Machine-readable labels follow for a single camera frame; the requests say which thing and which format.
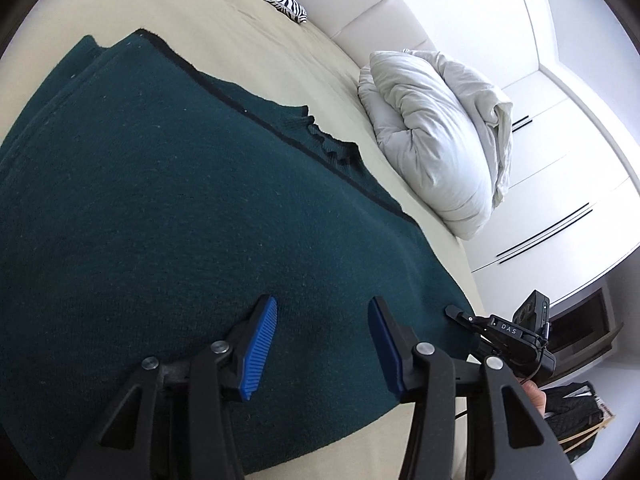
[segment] white blanket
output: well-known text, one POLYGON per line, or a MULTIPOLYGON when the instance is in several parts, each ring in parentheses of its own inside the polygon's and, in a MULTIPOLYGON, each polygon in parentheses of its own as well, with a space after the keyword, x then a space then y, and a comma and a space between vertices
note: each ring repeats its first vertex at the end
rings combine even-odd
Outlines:
POLYGON ((392 167, 463 239, 509 187, 511 108, 481 73, 439 52, 374 52, 358 95, 392 167))

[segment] silver rivet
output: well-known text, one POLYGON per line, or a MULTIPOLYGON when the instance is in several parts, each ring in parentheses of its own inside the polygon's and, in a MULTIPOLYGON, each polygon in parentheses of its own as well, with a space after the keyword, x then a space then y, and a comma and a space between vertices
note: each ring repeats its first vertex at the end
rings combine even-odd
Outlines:
POLYGON ((495 355, 489 356, 485 363, 489 368, 491 368, 491 370, 502 370, 502 366, 504 365, 502 359, 495 355))
POLYGON ((436 347, 431 343, 418 343, 415 349, 418 351, 418 354, 422 355, 431 355, 436 351, 436 347))
POLYGON ((211 343, 211 351, 214 354, 223 354, 229 350, 229 343, 226 341, 214 341, 211 343))
POLYGON ((146 359, 142 360, 142 367, 145 370, 155 370, 156 368, 158 368, 159 364, 160 363, 158 362, 158 359, 153 356, 147 357, 146 359))

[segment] headboard panel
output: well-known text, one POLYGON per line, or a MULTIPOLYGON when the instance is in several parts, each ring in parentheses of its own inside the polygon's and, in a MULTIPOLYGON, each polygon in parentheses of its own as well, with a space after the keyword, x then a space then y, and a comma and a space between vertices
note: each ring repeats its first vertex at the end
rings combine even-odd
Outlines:
POLYGON ((434 49, 403 0, 298 0, 309 20, 358 66, 375 50, 434 49))

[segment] dark green fabric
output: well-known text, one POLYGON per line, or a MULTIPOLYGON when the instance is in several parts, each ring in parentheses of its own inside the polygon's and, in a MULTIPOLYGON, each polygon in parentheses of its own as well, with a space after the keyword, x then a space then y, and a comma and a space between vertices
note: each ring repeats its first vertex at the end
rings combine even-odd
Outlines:
POLYGON ((29 102, 0 148, 0 247, 0 423, 41 480, 143 358, 195 354, 263 293, 278 328, 232 413, 247 472, 396 404, 372 296, 450 355, 471 346, 443 314, 470 312, 462 291, 354 144, 144 31, 84 38, 29 102))

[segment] mattress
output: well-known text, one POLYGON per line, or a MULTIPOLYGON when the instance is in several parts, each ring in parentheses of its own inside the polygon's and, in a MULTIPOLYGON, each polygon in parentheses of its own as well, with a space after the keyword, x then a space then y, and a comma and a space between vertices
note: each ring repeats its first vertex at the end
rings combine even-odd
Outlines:
MULTIPOLYGON (((323 131, 356 142, 367 169, 418 222, 442 265, 483 314, 459 240, 378 149, 357 96, 357 65, 311 23, 297 25, 262 0, 40 0, 0 59, 0 139, 83 36, 108 46, 137 28, 161 36, 198 70, 283 105, 308 105, 323 131)), ((411 414, 411 406, 399 406, 341 441, 250 478, 396 478, 411 414)), ((454 471, 462 467, 464 420, 456 428, 454 471)))

